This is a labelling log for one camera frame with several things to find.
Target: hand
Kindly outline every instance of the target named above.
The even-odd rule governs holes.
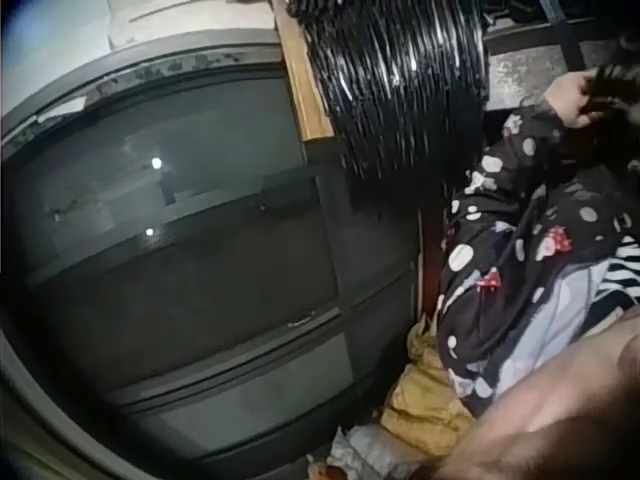
[[[584,128],[602,117],[602,112],[584,113],[589,102],[589,82],[595,70],[571,72],[557,78],[544,94],[567,128]]]

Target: wooden edge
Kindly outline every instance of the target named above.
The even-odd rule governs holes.
[[[320,93],[309,65],[307,46],[300,26],[286,12],[286,0],[273,0],[272,7],[291,89],[298,114],[302,141],[333,137]]]

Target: red object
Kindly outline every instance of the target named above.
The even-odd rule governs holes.
[[[496,267],[489,270],[489,273],[476,283],[478,291],[482,289],[488,289],[491,292],[495,292],[502,286],[502,279],[500,278],[500,272]]]
[[[548,235],[556,246],[556,252],[570,252],[573,248],[571,246],[571,240],[569,240],[569,237],[567,237],[564,231],[564,227],[552,227]]]

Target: black and white striped fabric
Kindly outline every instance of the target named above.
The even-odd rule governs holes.
[[[631,307],[640,304],[640,245],[625,236],[611,257],[607,273],[580,329],[579,337],[601,332]]]

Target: sleeve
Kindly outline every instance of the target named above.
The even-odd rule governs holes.
[[[545,194],[545,170],[563,133],[548,105],[521,108],[507,119],[503,139],[485,150],[469,186],[454,197],[435,314],[445,366],[459,371],[491,351],[501,328],[485,319],[500,318],[504,305],[483,301],[484,292],[501,286],[502,270],[522,269],[524,245],[514,232],[532,197]]]

